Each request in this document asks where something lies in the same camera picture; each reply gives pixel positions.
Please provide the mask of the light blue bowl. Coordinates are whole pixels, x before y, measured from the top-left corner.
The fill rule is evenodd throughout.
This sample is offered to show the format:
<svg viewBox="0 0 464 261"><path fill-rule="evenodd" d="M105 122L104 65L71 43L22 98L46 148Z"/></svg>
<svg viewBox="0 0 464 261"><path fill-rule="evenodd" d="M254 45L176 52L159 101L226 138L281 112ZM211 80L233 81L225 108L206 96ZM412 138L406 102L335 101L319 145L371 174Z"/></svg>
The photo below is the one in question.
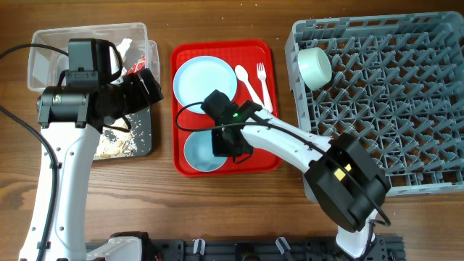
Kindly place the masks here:
<svg viewBox="0 0 464 261"><path fill-rule="evenodd" d="M192 133L184 145L187 163L199 172L212 172L221 168L227 157L216 157L212 151L212 131Z"/></svg>

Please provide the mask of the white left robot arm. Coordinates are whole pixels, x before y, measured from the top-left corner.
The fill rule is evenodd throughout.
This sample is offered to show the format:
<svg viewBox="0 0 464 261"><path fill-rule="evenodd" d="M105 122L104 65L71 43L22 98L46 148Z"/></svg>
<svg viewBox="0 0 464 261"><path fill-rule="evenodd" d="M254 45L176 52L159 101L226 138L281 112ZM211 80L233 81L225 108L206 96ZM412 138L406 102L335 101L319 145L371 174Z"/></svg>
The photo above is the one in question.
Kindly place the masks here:
<svg viewBox="0 0 464 261"><path fill-rule="evenodd" d="M160 101L152 72L112 83L95 71L67 73L66 86L38 100L42 160L30 230L19 260L84 260L84 219L92 162L106 118L118 119Z"/></svg>

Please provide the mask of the light blue plate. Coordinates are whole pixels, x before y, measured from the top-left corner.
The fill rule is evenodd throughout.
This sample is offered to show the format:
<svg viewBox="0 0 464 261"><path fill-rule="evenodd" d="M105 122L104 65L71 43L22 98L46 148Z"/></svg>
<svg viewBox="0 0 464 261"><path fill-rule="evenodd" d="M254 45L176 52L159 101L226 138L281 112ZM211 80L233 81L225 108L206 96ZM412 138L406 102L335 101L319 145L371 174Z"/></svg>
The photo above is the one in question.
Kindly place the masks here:
<svg viewBox="0 0 464 261"><path fill-rule="evenodd" d="M237 79L231 66L213 56L199 56L184 62L175 73L173 93L181 106L203 102L214 90L230 100L237 92Z"/></svg>

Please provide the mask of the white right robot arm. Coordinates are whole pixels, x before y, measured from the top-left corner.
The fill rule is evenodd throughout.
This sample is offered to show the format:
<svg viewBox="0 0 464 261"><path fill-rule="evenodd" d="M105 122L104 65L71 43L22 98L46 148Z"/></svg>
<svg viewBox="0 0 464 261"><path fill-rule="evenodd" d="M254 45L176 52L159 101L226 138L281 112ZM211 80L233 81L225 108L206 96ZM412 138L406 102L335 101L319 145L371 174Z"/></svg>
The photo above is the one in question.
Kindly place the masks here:
<svg viewBox="0 0 464 261"><path fill-rule="evenodd" d="M203 104L225 146L262 149L295 166L305 188L338 226L336 243L355 260L364 260L374 240L375 224L391 223L381 210L390 190L386 175L353 136L318 136L275 117L246 101Z"/></svg>

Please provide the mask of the mint green bowl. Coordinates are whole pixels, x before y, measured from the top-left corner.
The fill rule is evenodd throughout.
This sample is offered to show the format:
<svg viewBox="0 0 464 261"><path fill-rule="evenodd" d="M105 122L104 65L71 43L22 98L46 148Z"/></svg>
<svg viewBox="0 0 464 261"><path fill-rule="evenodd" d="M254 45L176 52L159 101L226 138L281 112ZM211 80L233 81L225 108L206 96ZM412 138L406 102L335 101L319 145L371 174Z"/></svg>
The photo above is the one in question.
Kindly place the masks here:
<svg viewBox="0 0 464 261"><path fill-rule="evenodd" d="M319 47L301 50L297 55L297 64L305 85L311 91L322 88L332 78L329 58Z"/></svg>

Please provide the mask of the red snack wrapper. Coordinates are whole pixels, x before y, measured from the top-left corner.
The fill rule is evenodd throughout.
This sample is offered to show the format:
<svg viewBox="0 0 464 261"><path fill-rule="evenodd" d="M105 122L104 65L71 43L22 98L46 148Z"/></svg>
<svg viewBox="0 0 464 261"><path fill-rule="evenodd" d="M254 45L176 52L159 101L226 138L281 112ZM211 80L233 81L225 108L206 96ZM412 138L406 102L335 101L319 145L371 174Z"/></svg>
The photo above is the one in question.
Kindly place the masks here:
<svg viewBox="0 0 464 261"><path fill-rule="evenodd" d="M146 57L141 56L141 57L138 58L136 63L129 70L127 70L126 74L128 75L128 74L132 74L132 73L137 73L139 70L144 69L145 66L146 66Z"/></svg>

